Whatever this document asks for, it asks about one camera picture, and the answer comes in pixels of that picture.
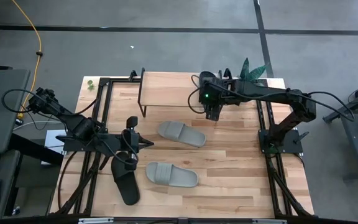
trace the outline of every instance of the small wooden platform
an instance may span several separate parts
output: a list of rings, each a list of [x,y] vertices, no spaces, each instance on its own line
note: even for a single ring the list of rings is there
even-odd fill
[[[136,131],[155,143],[154,146],[139,153],[136,178],[141,199],[133,206],[124,204],[111,174],[110,159],[98,175],[92,216],[272,218],[272,199],[265,159],[260,153],[257,139],[257,131],[260,128],[256,102],[225,106],[218,122],[208,121],[204,114],[195,114],[187,108],[188,93],[195,89],[189,79],[189,75],[193,73],[184,76],[180,73],[154,74],[146,74],[144,77],[144,88],[147,88],[146,83],[153,84],[149,91],[142,93],[142,104],[153,106],[148,108],[146,118],[142,117],[137,104],[139,84],[130,83],[114,84],[108,118],[109,132],[120,133],[125,128],[129,116],[138,116],[139,125]],[[97,86],[99,78],[84,77],[76,111],[85,108],[95,99],[97,90],[88,90],[86,83],[92,80]],[[274,78],[267,81],[271,87],[285,87],[282,79]],[[280,122],[290,112],[287,105],[273,103],[272,106],[276,122]],[[84,115],[91,116],[91,112],[92,109]],[[161,122],[167,120],[182,121],[205,133],[205,146],[196,148],[160,137],[157,128]],[[83,156],[84,153],[78,153],[68,166],[63,178],[62,202],[69,198],[78,184]],[[145,175],[145,167],[152,161],[169,162],[194,170],[199,175],[198,186],[179,188],[153,184]],[[313,213],[302,163],[297,157],[284,154],[283,164],[288,187],[302,206]],[[280,208],[284,211],[281,191],[278,191],[278,195]],[[55,192],[50,211],[56,210]]]
[[[191,82],[190,72],[144,72],[143,85],[140,96],[142,106],[184,106],[189,107],[187,98],[197,89]],[[202,107],[198,102],[198,94],[190,98],[192,107]]]

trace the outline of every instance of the black slide sandal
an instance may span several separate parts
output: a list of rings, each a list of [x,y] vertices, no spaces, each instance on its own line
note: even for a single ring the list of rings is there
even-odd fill
[[[117,155],[123,161],[129,159],[126,152],[118,152]],[[117,184],[121,197],[126,205],[134,205],[140,199],[134,171],[125,170],[125,164],[113,157],[111,172]]]

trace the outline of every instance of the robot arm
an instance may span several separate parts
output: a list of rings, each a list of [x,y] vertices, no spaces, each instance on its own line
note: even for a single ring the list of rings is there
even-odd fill
[[[290,105],[293,112],[280,124],[269,129],[269,143],[276,146],[282,144],[285,134],[300,122],[309,122],[316,118],[316,103],[309,100],[307,93],[287,88],[270,88],[257,86],[240,79],[221,79],[211,72],[200,74],[199,102],[204,106],[206,119],[219,120],[223,105],[240,105],[250,100],[262,100]]]
[[[127,151],[131,156],[140,149],[154,145],[135,132],[137,117],[128,118],[126,129],[121,134],[109,134],[100,122],[86,118],[81,113],[72,113],[60,105],[53,90],[38,88],[36,95],[29,100],[27,109],[33,113],[55,116],[66,126],[67,135],[57,136],[65,143],[66,151],[99,151],[106,157],[114,156],[117,151]],[[135,170],[135,162],[128,161],[133,166],[126,168]]]

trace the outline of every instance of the gray floor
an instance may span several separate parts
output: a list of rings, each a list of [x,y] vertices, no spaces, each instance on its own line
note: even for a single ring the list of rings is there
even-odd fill
[[[195,27],[257,29],[251,0],[20,0],[35,24],[51,26]],[[358,30],[358,0],[260,0],[266,29]],[[0,0],[0,24],[26,24],[15,6]],[[141,67],[155,71],[238,73],[249,57],[262,65],[259,34],[40,32],[44,57],[37,86],[52,88],[73,110],[85,75],[128,75]],[[358,88],[358,36],[267,35],[274,76],[302,91],[330,91],[343,100]],[[0,31],[0,65],[34,69],[38,49],[31,31]],[[332,98],[315,96],[334,107]],[[342,176],[358,164],[342,124],[321,118],[301,124],[306,176],[315,213],[324,218],[358,221],[358,181]],[[61,128],[50,125],[50,129]],[[28,126],[19,134],[44,138]]]

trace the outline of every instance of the yellow cable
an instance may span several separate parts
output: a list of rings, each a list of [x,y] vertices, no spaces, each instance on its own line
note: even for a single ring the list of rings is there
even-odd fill
[[[12,0],[12,2],[17,6],[17,8],[20,10],[20,12],[22,12],[23,16],[28,20],[28,22],[31,24],[32,28],[34,29],[35,33],[37,34],[38,37],[38,43],[39,43],[39,53],[42,53],[42,41],[41,41],[41,37],[40,34],[38,33],[37,29],[35,28],[35,26],[33,25],[33,23],[31,22],[30,18],[25,14],[25,12],[23,11],[23,9],[18,5],[18,3],[15,2],[15,0]],[[31,89],[30,91],[32,91],[34,89],[34,85],[35,85],[35,81],[37,79],[37,71],[38,71],[38,66],[41,60],[41,55],[38,55],[38,59],[37,59],[37,63],[35,64],[35,70],[34,70],[34,79],[32,80],[32,85],[31,85]],[[30,93],[27,94],[27,96],[24,99],[23,102],[23,106],[25,105],[27,99],[29,98]],[[18,114],[17,117],[19,119],[23,118],[23,114]]]

